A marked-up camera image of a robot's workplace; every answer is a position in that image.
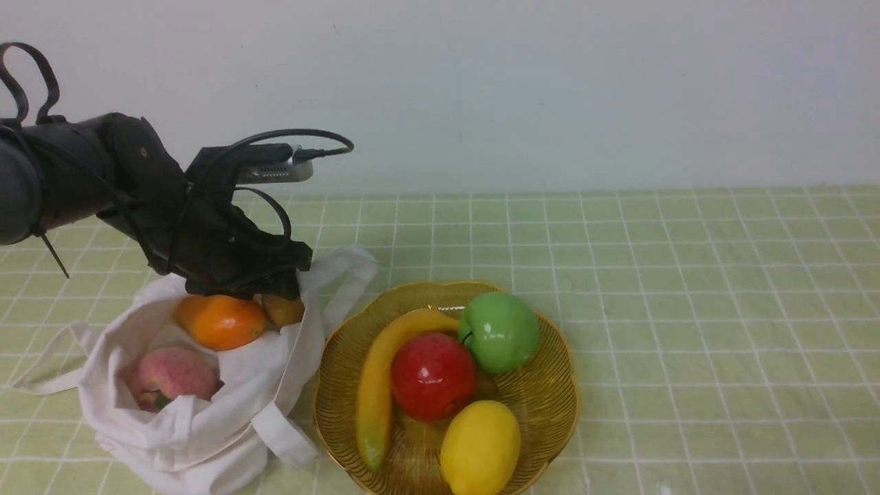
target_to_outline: bag handle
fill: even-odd
[[[303,468],[318,457],[314,443],[284,416],[274,401],[251,419],[251,425],[266,447],[293,469]]]
[[[379,267],[376,258],[360,247],[340,247],[312,263],[309,271],[299,273],[302,292],[317,291],[348,273],[339,290],[321,314],[325,336],[329,336],[366,292]]]
[[[318,449],[279,406],[281,402],[288,410],[293,407],[296,398],[291,401],[279,394],[290,388],[300,389],[315,374],[320,362],[320,354],[315,354],[316,346],[321,346],[366,291],[378,273],[378,263],[359,247],[340,247],[315,261],[309,271],[298,274],[304,298],[317,301],[318,289],[346,273],[348,276],[323,312],[315,314],[316,309],[306,309],[305,319],[300,326],[301,333],[290,349],[275,399],[251,419],[253,429],[269,450],[293,469],[300,469],[314,460],[318,456]]]
[[[61,350],[60,347],[62,344],[62,337],[64,336],[64,333],[68,330],[71,334],[73,334],[73,337],[77,340],[77,343],[83,349],[83,352],[86,356],[92,353],[92,349],[94,349],[95,345],[98,343],[98,336],[94,332],[92,332],[92,330],[89,328],[89,325],[84,321],[75,321],[67,327],[58,330],[58,333],[55,334],[54,337],[52,337],[52,340],[49,341],[46,349],[43,350],[42,354],[40,354],[33,365],[31,365],[31,367],[28,368],[28,370],[25,371],[24,374],[22,374],[18,378],[18,380],[15,380],[12,383],[12,388],[36,395],[49,395],[56,392],[61,392],[62,390],[76,388],[79,385],[80,380],[82,380],[83,378],[83,367],[79,367],[67,373],[60,374],[54,378],[50,378],[49,380],[38,381],[35,383],[26,383],[28,378],[33,375],[37,368],[45,364],[58,351]]]

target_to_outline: fake fruit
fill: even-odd
[[[271,294],[264,294],[261,299],[263,310],[276,327],[286,327],[303,320],[305,305],[302,299],[287,300]]]
[[[357,385],[357,449],[376,472],[391,442],[391,364],[397,350],[409,339],[427,332],[454,333],[458,322],[436,309],[420,308],[399,316],[383,328],[367,352]]]
[[[397,351],[391,364],[392,394],[412,419],[432,423],[455,416],[477,391],[471,353],[451,336],[428,333]]]
[[[524,365],[538,350],[539,340],[538,316],[508,292],[485,292],[471,299],[458,322],[458,341],[487,373],[507,373]]]
[[[249,344],[266,330],[266,315],[255,300],[229,296],[189,296],[174,310],[174,321],[212,351]]]
[[[519,423],[497,401],[477,401],[452,419],[440,446],[440,473],[455,495],[494,495],[517,467]]]
[[[202,354],[171,346],[141,357],[126,385],[139,408],[159,412],[182,395],[209,401],[222,383],[218,371]]]

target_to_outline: black cable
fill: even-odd
[[[52,120],[49,117],[48,112],[49,109],[55,104],[58,103],[58,98],[60,92],[58,90],[58,79],[55,78],[55,73],[52,71],[52,67],[49,65],[46,57],[37,49],[28,45],[26,43],[21,43],[17,41],[11,41],[7,43],[0,44],[0,81],[3,81],[6,89],[11,93],[12,98],[15,100],[16,105],[18,106],[18,115],[11,119],[13,122],[16,122],[18,125],[21,124],[27,117],[28,112],[28,103],[27,103],[27,95],[25,94],[25,89],[21,87],[18,81],[12,76],[8,69],[6,69],[6,63],[4,62],[4,57],[9,48],[19,48],[24,50],[25,53],[31,56],[34,62],[37,64],[37,68],[40,70],[40,74],[43,76],[43,81],[46,83],[46,102],[43,103],[43,106],[40,107],[40,110],[37,112],[37,122],[38,124],[42,124],[44,122],[50,122]]]
[[[345,153],[350,153],[355,149],[355,144],[350,139],[348,139],[347,137],[342,136],[340,134],[336,134],[335,132],[330,132],[329,130],[277,129],[277,130],[270,130],[267,132],[261,132],[260,134],[254,134],[252,136],[245,137],[244,139],[241,139],[241,140],[237,141],[236,143],[230,144],[225,150],[220,151],[210,162],[208,162],[207,166],[214,165],[215,163],[219,162],[221,159],[228,157],[230,155],[230,153],[232,153],[233,151],[236,151],[237,149],[239,149],[243,146],[247,146],[249,144],[253,144],[258,141],[263,141],[265,139],[272,139],[273,137],[289,137],[289,136],[324,137],[326,139],[332,139],[334,141],[337,141],[339,143],[344,144],[344,147],[335,148],[332,150],[299,149],[299,150],[295,151],[293,154],[293,159],[297,163],[308,161],[310,159],[323,158],[323,157],[328,157],[328,156],[333,156],[333,155],[342,155]],[[171,236],[172,236],[171,237],[171,244],[168,247],[168,259],[167,259],[167,263],[165,264],[166,271],[170,270],[171,267],[173,266],[174,255],[177,252],[176,247],[177,247],[177,243],[178,243],[178,238],[180,236],[180,228],[183,225],[184,217],[189,212],[190,201],[193,197],[192,190],[193,190],[193,188],[200,187],[200,186],[201,186],[201,183],[194,181],[193,184],[191,184],[190,187],[187,188],[187,194],[186,194],[187,197],[183,202],[183,207],[180,209],[180,214],[178,215],[177,220],[174,222],[174,228],[173,228],[172,234],[171,234]],[[285,241],[290,239],[290,217],[287,215],[287,212],[285,212],[284,209],[281,208],[281,206],[278,205],[277,202],[275,202],[274,200],[271,200],[271,198],[269,198],[268,195],[261,194],[261,191],[258,192],[253,189],[248,189],[248,190],[251,190],[252,192],[257,193],[260,197],[262,197],[264,200],[266,200],[269,203],[269,205],[272,206],[273,210],[275,210],[275,214],[278,215],[278,219],[281,220],[281,223],[283,226],[283,235],[282,235],[283,239],[278,244],[278,246],[273,247],[275,249],[270,249],[269,251],[271,252],[274,250],[281,250],[282,248],[284,248]],[[246,229],[249,226],[249,225],[242,225],[242,223],[238,219],[238,217],[235,217],[234,215],[225,215],[225,211],[221,211],[221,214],[224,214],[224,216],[231,223],[235,224],[239,228]],[[263,249],[263,246],[253,246],[252,245],[251,247],[255,248],[257,250]]]

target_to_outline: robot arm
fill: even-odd
[[[12,47],[37,62],[49,90],[29,127],[22,125],[28,111],[24,91],[3,64]],[[58,86],[35,48],[0,44],[0,80],[18,105],[15,118],[0,120],[0,245],[40,237],[63,269],[46,233],[95,215],[136,240],[157,273],[184,277],[190,293],[299,296],[296,271],[310,268],[312,249],[290,238],[290,220],[275,200],[242,185],[304,181],[312,174],[313,159],[351,152],[348,139],[321,130],[272,131],[202,148],[183,172],[144,119],[113,113],[71,123],[48,115],[58,101]],[[344,147],[256,144],[281,136],[327,137]],[[237,189],[268,201],[282,220],[283,234],[261,231],[234,206]]]

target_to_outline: peach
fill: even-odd
[[[142,356],[126,385],[139,408],[159,412],[181,395],[209,401],[221,382],[218,371],[202,354],[172,346]]]

